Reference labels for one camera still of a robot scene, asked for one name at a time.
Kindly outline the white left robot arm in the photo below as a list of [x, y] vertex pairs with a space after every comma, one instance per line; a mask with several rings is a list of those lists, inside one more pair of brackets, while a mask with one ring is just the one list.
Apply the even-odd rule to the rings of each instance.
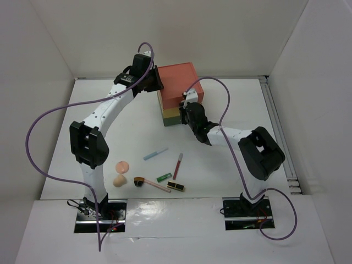
[[85, 188], [83, 201], [95, 219], [108, 215], [108, 193], [103, 176], [103, 164], [109, 154], [105, 141], [108, 129], [137, 94], [161, 89], [163, 84], [151, 52], [138, 53], [132, 65], [115, 78], [107, 100], [101, 102], [82, 122], [71, 123], [71, 152], [80, 164], [84, 183], [89, 185]]

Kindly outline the black gold lipstick case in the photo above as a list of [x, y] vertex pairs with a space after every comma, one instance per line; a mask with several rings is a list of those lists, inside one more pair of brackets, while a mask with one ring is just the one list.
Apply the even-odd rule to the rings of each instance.
[[181, 192], [185, 191], [185, 186], [184, 185], [175, 183], [173, 181], [169, 181], [167, 183], [167, 187], [170, 188], [170, 189], [173, 189], [173, 190], [181, 191]]

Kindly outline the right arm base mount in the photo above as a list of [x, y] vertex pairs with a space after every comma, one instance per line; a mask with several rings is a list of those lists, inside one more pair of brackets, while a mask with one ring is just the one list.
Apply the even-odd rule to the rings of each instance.
[[264, 197], [258, 203], [251, 204], [242, 197], [222, 199], [219, 210], [224, 216], [225, 230], [273, 229], [275, 223], [269, 198]]

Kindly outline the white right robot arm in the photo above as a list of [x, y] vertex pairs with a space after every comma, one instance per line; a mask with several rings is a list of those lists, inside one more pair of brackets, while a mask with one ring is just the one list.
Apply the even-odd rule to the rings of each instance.
[[205, 115], [202, 104], [193, 102], [179, 107], [181, 123], [188, 125], [197, 140], [209, 146], [227, 146], [238, 149], [251, 174], [245, 178], [240, 172], [244, 191], [240, 194], [240, 209], [247, 216], [259, 209], [264, 198], [266, 181], [279, 170], [285, 161], [285, 154], [266, 128], [258, 126], [254, 130], [239, 130], [221, 127], [211, 122]]

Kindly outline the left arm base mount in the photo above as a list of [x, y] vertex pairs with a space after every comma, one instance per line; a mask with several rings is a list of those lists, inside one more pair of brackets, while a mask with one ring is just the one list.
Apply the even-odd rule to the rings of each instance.
[[[83, 200], [67, 200], [67, 205], [77, 209], [74, 233], [95, 233], [96, 212], [84, 204]], [[100, 232], [124, 233], [127, 214], [127, 200], [109, 200], [106, 208], [98, 214]]]

